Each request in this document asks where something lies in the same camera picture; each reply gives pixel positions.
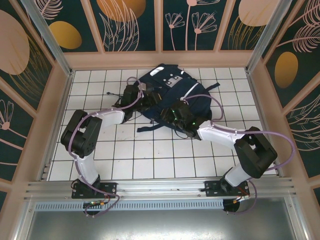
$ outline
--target gold circle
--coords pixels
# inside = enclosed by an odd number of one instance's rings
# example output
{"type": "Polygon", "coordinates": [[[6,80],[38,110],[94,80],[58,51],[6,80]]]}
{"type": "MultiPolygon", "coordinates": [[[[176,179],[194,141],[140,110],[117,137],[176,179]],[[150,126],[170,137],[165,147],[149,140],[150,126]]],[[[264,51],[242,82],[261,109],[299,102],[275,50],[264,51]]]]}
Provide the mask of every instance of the gold circle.
{"type": "Polygon", "coordinates": [[[275,64],[274,78],[276,84],[285,89],[292,84],[298,72],[298,59],[292,52],[282,53],[275,64]]]}
{"type": "Polygon", "coordinates": [[[81,46],[82,38],[78,30],[65,21],[55,21],[49,26],[60,47],[76,49],[81,46]]]}
{"type": "Polygon", "coordinates": [[[30,56],[28,35],[10,14],[0,10],[0,69],[7,74],[21,74],[30,56]]]}
{"type": "Polygon", "coordinates": [[[125,17],[128,15],[126,8],[128,11],[131,9],[136,18],[139,18],[146,9],[146,0],[97,0],[96,2],[108,18],[117,22],[128,22],[131,19],[125,17]]]}
{"type": "Polygon", "coordinates": [[[247,26],[260,27],[267,25],[276,10],[279,0],[241,0],[239,18],[247,26]]]}

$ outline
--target purple cable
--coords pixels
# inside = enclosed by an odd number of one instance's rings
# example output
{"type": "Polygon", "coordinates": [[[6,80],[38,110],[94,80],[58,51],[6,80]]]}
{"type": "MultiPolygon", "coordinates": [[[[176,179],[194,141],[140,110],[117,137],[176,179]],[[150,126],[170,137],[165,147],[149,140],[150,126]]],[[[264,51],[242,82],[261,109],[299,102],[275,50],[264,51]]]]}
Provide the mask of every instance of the purple cable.
{"type": "Polygon", "coordinates": [[[270,170],[273,170],[273,169],[278,169],[278,168],[283,167],[284,165],[290,163],[292,161],[292,159],[294,158],[294,156],[295,156],[296,148],[295,148],[294,142],[289,137],[287,137],[286,135],[283,135],[281,133],[274,132],[274,131],[232,131],[232,130],[224,129],[222,127],[218,127],[212,121],[211,121],[211,125],[215,129],[218,129],[218,130],[224,131],[224,132],[228,132],[228,133],[231,133],[231,134],[270,134],[270,135],[276,135],[276,136],[279,136],[279,137],[282,137],[282,138],[286,139],[291,145],[291,155],[283,163],[281,163],[281,164],[279,164],[277,166],[269,167],[266,171],[270,171],[270,170]]]}
{"type": "MultiPolygon", "coordinates": [[[[131,76],[131,77],[129,77],[129,78],[127,79],[127,81],[128,81],[129,79],[135,79],[135,80],[139,83],[139,85],[141,84],[140,80],[139,80],[138,78],[136,78],[136,77],[131,76]]],[[[143,96],[143,92],[142,92],[142,90],[140,89],[136,100],[135,100],[133,103],[129,104],[128,106],[123,106],[123,107],[119,107],[119,108],[108,108],[108,109],[104,109],[104,110],[101,110],[101,111],[96,111],[96,112],[89,113],[88,115],[86,115],[84,118],[81,119],[81,121],[80,121],[80,122],[78,123],[78,125],[75,127],[75,129],[74,129],[74,131],[73,131],[73,133],[72,133],[72,135],[71,135],[70,142],[69,142],[69,145],[68,145],[68,152],[69,152],[69,154],[71,155],[71,157],[74,158],[75,168],[76,168],[79,176],[81,177],[82,181],[83,181],[86,185],[88,185],[91,189],[93,189],[94,191],[96,191],[96,192],[98,192],[98,193],[101,193],[101,194],[103,194],[103,195],[108,195],[108,196],[117,197],[117,200],[116,200],[113,204],[111,204],[110,207],[108,207],[106,210],[100,211],[100,212],[97,213],[95,216],[93,215],[93,216],[92,216],[93,218],[94,218],[94,217],[98,217],[98,216],[100,216],[100,215],[102,215],[102,214],[107,213],[111,208],[114,207],[114,205],[117,204],[117,202],[119,202],[120,196],[117,195],[117,194],[114,194],[114,193],[109,193],[109,192],[101,191],[101,190],[95,188],[94,186],[92,186],[86,179],[84,179],[84,178],[82,177],[81,172],[80,172],[80,169],[79,169],[79,166],[78,166],[77,156],[76,156],[75,154],[73,154],[73,153],[72,153],[72,150],[71,150],[72,142],[74,141],[75,136],[76,136],[76,133],[77,133],[78,129],[80,128],[80,126],[82,125],[82,123],[83,123],[86,119],[88,119],[89,117],[91,117],[91,116],[98,116],[99,114],[105,114],[105,113],[108,113],[108,112],[112,111],[113,109],[123,110],[123,109],[130,108],[130,107],[132,107],[133,105],[135,105],[142,96],[143,96]]],[[[85,214],[88,216],[87,208],[85,209],[84,212],[85,212],[85,214]]]]}
{"type": "Polygon", "coordinates": [[[214,100],[218,104],[218,106],[221,110],[221,117],[214,118],[214,119],[212,119],[212,121],[219,121],[224,118],[224,109],[223,109],[222,105],[220,104],[220,102],[217,99],[215,99],[213,96],[206,95],[206,94],[196,94],[196,95],[192,95],[192,96],[187,96],[186,98],[184,98],[184,100],[193,99],[193,98],[197,98],[197,97],[207,97],[207,98],[214,100]]]}
{"type": "Polygon", "coordinates": [[[256,205],[257,198],[258,198],[257,188],[251,180],[248,180],[248,182],[252,185],[252,187],[254,189],[254,202],[253,202],[252,206],[250,208],[248,208],[247,210],[240,211],[240,212],[232,212],[232,214],[234,214],[234,215],[246,214],[246,213],[250,212],[252,209],[254,209],[254,207],[256,205]]]}

